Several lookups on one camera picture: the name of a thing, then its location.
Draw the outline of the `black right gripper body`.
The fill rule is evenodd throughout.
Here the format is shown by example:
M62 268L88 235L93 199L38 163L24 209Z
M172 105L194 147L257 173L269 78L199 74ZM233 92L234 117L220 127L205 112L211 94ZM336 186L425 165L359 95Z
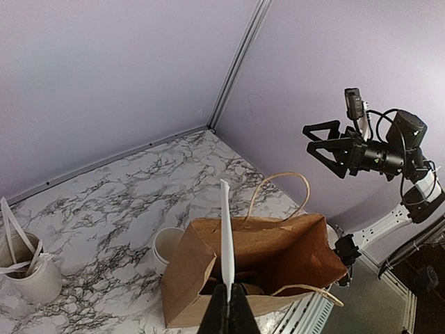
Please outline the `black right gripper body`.
M386 176L416 176L426 171L421 142L427 125L402 109L371 110L358 88L344 90L347 117L353 126L344 136L353 140L348 170L377 171Z

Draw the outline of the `brown paper bag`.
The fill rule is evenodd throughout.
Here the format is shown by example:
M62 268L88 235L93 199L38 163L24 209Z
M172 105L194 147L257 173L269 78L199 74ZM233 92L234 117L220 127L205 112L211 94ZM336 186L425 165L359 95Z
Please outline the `brown paper bag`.
M233 217L235 277L251 285L247 300L255 316L266 315L321 293L347 274L330 248L326 217L296 210L288 218ZM222 280L221 220L188 224L161 279L167 328L199 326L211 289Z

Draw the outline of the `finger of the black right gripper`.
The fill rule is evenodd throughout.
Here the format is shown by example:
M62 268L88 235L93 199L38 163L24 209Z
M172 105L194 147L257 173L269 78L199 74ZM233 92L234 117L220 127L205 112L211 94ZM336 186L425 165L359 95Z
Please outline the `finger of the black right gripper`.
M353 147L351 138L328 139L308 144L307 152L328 167L336 176L344 179L348 171L349 154ZM329 159L320 150L327 151L334 159Z
M315 125L305 125L302 133L311 141L322 141L322 138L315 135L315 133L328 130L327 140L338 139L341 136L339 126L340 122L338 120L322 122Z

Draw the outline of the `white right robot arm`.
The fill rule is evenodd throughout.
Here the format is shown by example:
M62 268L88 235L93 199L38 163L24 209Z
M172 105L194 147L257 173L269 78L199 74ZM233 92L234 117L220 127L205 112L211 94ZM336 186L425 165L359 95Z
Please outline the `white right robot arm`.
M400 177L413 185L409 190L399 188L400 203L386 216L363 230L340 235L334 251L351 269L381 238L429 218L444 202L444 190L435 163L421 150L426 123L406 110L370 109L358 88L345 89L344 97L353 125L343 132L338 120L304 126L302 132L310 140L307 152L340 178L375 171L387 181Z

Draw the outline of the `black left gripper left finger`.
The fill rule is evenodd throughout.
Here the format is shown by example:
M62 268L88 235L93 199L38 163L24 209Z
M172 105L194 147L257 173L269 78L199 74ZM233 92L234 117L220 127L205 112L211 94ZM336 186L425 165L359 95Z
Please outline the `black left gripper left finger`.
M229 332L229 297L227 286L217 285L202 318L197 334L225 334Z

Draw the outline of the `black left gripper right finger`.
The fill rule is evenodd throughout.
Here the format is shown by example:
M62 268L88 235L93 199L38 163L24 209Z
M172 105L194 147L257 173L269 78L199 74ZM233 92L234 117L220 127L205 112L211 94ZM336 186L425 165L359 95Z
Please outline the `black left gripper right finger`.
M232 285L229 302L229 333L259 334L259 327L241 284Z

